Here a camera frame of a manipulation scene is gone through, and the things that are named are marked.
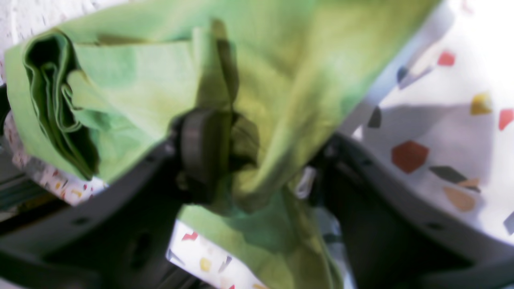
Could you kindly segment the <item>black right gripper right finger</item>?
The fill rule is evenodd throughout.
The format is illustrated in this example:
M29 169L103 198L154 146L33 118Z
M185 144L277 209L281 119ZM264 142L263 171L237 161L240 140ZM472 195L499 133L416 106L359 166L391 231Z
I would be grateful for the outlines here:
M342 230L357 289L502 289L513 284L513 246L412 194L353 139L334 134L311 164L310 201Z

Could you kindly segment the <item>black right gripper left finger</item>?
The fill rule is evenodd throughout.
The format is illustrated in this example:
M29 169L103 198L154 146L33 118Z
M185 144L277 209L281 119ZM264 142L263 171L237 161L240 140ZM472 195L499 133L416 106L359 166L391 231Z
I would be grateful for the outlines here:
M167 259L183 204L207 205L228 171L231 114L195 109L92 200L1 238L1 277L25 289L195 289Z

